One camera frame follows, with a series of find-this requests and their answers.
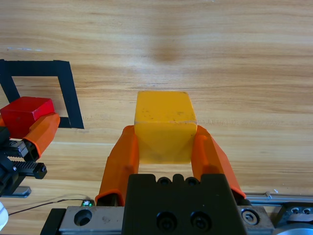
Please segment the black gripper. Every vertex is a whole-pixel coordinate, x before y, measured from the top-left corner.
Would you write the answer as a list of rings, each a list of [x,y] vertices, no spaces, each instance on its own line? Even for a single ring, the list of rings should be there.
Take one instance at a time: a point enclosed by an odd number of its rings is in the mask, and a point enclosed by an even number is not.
[[[3,118],[0,117],[1,197],[28,197],[31,188],[21,186],[25,177],[45,177],[47,168],[37,160],[53,141],[59,123],[60,117],[57,113],[40,117],[22,140],[13,140]]]

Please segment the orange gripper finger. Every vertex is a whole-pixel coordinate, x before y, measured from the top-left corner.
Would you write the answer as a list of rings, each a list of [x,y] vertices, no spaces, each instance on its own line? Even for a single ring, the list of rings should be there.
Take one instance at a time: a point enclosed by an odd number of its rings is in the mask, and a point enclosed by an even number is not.
[[[98,195],[97,206],[124,206],[128,180],[139,169],[138,141],[134,126],[129,125],[113,147],[107,158]]]
[[[227,155],[202,126],[197,127],[192,148],[193,176],[200,180],[204,174],[223,174],[234,193],[240,199],[246,194],[241,190]]]

